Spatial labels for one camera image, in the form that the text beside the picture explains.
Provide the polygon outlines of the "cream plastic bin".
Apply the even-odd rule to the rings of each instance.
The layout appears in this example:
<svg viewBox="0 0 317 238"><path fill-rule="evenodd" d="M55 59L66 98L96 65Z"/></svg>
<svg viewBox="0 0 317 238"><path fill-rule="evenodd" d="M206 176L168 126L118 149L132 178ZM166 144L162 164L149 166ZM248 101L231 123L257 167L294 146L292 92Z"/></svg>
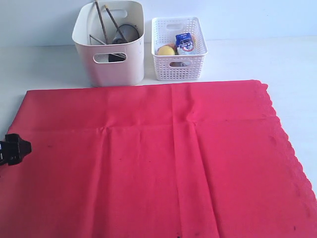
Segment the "cream plastic bin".
<svg viewBox="0 0 317 238"><path fill-rule="evenodd" d="M106 42L95 2L81 8L72 33L72 40L88 72L91 84L96 87L135 85L144 78L143 6L133 0L99 0L98 3L106 28L108 45L101 45L89 37L91 34ZM117 29L105 9L105 4L119 27L123 24L135 26L140 35L138 40L125 44L112 44ZM126 59L111 53L124 53ZM108 54L108 63L96 63L95 54Z"/></svg>

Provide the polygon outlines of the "white perforated plastic basket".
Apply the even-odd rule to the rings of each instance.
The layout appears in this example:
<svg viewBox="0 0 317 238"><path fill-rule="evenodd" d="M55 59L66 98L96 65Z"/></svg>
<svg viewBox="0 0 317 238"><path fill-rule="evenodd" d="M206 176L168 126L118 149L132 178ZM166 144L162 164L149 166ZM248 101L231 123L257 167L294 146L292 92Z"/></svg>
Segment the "white perforated plastic basket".
<svg viewBox="0 0 317 238"><path fill-rule="evenodd" d="M193 50L181 52L176 36L191 35ZM201 76L206 42L197 17L156 17L152 19L152 55L159 81L197 80Z"/></svg>

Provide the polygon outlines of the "dark wooden chopstick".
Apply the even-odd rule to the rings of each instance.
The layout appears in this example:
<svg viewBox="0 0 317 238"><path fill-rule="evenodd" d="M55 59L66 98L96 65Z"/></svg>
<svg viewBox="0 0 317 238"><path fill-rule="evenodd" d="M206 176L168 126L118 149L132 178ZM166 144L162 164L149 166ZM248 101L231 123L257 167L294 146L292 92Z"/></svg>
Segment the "dark wooden chopstick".
<svg viewBox="0 0 317 238"><path fill-rule="evenodd" d="M115 25L115 27L116 27L116 29L117 29L117 32L120 34L122 40L124 41L124 43L128 43L128 41L126 40L125 36L123 35L121 29L119 28L117 22L115 21L115 19L114 19L112 13L110 12L110 10L109 10L109 8L108 8L108 6L107 6L106 4L105 4L105 9L106 9L106 11L107 11L109 17L111 18L113 24Z"/></svg>
<svg viewBox="0 0 317 238"><path fill-rule="evenodd" d="M96 9L97 9L98 16L99 16L99 20L100 20L100 23L101 23L101 27L102 27L103 35L104 35L104 38L105 38L105 41L106 41L106 45L108 45L108 37L107 37L107 33L106 33L105 24L104 24L104 21L103 21L101 9L99 7L98 0L94 0L94 2L95 2L95 6L96 6Z"/></svg>

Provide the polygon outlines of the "red table cloth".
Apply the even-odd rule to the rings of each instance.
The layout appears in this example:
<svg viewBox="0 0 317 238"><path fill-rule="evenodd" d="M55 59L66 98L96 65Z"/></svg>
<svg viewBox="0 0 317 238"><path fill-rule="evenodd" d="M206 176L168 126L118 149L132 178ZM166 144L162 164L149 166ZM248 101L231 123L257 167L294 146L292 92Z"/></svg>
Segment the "red table cloth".
<svg viewBox="0 0 317 238"><path fill-rule="evenodd" d="M258 80L28 91L3 238L314 238L317 200Z"/></svg>

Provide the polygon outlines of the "stainless steel cup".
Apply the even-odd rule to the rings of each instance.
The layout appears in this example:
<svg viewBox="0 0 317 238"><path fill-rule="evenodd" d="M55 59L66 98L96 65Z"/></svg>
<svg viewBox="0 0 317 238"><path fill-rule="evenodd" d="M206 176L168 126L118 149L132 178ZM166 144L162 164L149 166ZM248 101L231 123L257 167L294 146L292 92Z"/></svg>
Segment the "stainless steel cup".
<svg viewBox="0 0 317 238"><path fill-rule="evenodd" d="M140 35L138 30L133 25L123 24L119 27L122 34L119 31L116 32L112 44L125 44L136 41Z"/></svg>

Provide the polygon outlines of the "yellow lemon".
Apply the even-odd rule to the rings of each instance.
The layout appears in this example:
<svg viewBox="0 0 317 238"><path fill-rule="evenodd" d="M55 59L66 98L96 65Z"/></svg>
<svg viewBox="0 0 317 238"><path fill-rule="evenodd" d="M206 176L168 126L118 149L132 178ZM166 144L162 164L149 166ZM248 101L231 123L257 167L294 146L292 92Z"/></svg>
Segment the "yellow lemon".
<svg viewBox="0 0 317 238"><path fill-rule="evenodd" d="M157 55L158 56L174 56L175 50L173 47L169 45L164 45L158 49Z"/></svg>

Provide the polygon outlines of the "orange fried chicken piece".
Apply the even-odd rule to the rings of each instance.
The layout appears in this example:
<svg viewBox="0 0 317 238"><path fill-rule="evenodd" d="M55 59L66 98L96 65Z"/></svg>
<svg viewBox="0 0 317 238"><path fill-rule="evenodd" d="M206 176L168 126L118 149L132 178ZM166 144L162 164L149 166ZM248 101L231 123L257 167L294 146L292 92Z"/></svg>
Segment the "orange fried chicken piece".
<svg viewBox="0 0 317 238"><path fill-rule="evenodd" d="M175 48L175 44L174 43L169 43L169 44L167 44L167 46Z"/></svg>

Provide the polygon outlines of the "blue white milk carton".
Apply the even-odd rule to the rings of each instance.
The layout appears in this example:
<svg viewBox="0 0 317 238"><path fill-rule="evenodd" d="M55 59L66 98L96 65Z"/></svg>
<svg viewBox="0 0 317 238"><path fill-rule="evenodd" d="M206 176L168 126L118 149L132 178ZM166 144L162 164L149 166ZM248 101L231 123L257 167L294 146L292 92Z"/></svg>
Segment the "blue white milk carton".
<svg viewBox="0 0 317 238"><path fill-rule="evenodd" d="M178 55L196 55L197 49L191 33L182 33L175 36L175 46Z"/></svg>

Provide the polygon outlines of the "silver table knife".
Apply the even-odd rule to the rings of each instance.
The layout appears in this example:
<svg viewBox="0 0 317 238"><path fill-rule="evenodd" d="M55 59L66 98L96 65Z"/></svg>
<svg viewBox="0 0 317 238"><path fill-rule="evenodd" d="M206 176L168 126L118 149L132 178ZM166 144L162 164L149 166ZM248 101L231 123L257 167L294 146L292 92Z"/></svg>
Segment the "silver table knife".
<svg viewBox="0 0 317 238"><path fill-rule="evenodd" d="M97 41L98 43L100 43L101 45L106 45L106 43L100 39L98 39L97 37L93 36L93 35L89 35L90 38L92 38L93 40ZM116 57L120 57L122 59L126 59L126 55L124 53L111 53L112 55L116 56Z"/></svg>

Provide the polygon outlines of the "red sausage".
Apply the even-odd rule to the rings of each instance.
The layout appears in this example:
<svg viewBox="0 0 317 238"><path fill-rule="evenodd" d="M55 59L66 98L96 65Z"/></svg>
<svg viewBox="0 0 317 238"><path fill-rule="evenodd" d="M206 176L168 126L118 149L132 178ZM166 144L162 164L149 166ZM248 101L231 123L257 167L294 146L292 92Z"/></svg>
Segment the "red sausage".
<svg viewBox="0 0 317 238"><path fill-rule="evenodd" d="M183 62L171 62L171 67L185 67L186 65Z"/></svg>

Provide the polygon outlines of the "white ceramic bowl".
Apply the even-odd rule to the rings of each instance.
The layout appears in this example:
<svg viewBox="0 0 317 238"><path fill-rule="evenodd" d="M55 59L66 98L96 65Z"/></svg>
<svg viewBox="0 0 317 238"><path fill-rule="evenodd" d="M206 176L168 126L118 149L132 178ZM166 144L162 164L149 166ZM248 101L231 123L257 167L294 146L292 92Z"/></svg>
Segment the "white ceramic bowl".
<svg viewBox="0 0 317 238"><path fill-rule="evenodd" d="M108 54L95 54L94 61L96 63L108 63Z"/></svg>

